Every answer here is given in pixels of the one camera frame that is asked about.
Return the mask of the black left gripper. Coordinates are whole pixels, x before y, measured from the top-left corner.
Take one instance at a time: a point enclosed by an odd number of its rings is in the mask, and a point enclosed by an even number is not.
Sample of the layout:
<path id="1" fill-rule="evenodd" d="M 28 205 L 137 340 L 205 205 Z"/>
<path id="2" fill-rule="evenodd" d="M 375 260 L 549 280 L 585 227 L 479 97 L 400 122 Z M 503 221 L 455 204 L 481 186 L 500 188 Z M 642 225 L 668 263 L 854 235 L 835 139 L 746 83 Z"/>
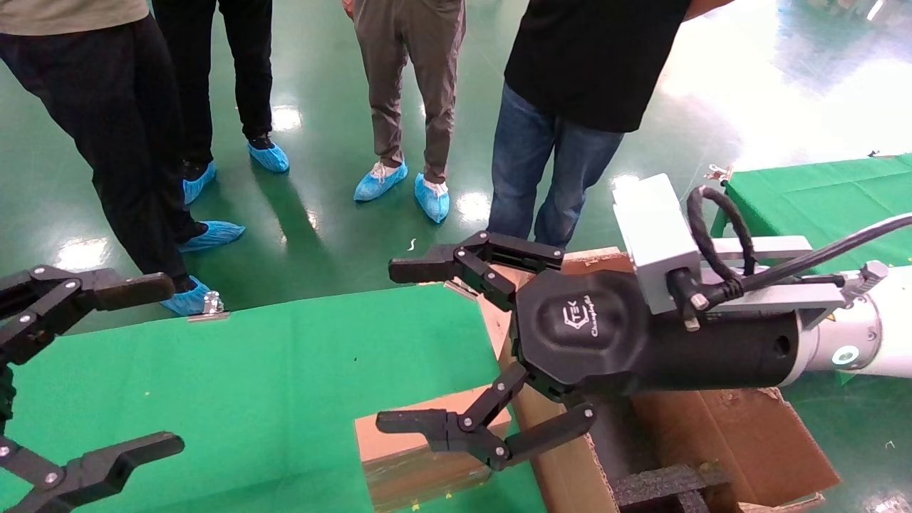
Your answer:
<path id="1" fill-rule="evenodd" d="M 28 363 L 59 335 L 94 311 L 120 311 L 172 298 L 174 285 L 163 273 L 122 277 L 113 269 L 74 273 L 41 265 L 3 277 L 1 290 L 3 365 Z M 13 418 L 14 373 L 1 368 L 0 432 Z M 65 465 L 1 437 L 1 467 L 32 484 L 6 512 L 72 512 L 120 494 L 140 465 L 173 457 L 185 441 L 157 432 L 85 452 Z"/>

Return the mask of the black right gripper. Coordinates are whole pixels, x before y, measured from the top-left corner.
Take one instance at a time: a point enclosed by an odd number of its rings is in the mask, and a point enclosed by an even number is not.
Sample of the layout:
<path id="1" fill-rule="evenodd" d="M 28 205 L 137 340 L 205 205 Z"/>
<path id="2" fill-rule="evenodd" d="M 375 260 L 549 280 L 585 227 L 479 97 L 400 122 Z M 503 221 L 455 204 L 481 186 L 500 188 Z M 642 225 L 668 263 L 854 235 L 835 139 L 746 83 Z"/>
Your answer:
<path id="1" fill-rule="evenodd" d="M 651 312 L 632 273 L 564 275 L 558 272 L 563 259 L 559 247 L 488 231 L 434 244 L 417 259 L 391 259 L 394 283 L 459 279 L 501 311 L 514 309 L 514 349 L 524 365 L 502 371 L 464 413 L 380 411 L 378 431 L 420 434 L 433 452 L 468 452 L 502 471 L 585 435 L 596 421 L 595 408 L 580 403 L 500 438 L 489 425 L 528 383 L 557 399 L 571 393 L 766 388 L 784 383 L 794 369 L 800 340 L 794 313 L 716 317 L 688 331 L 677 312 Z M 494 265 L 539 275 L 516 292 Z"/>

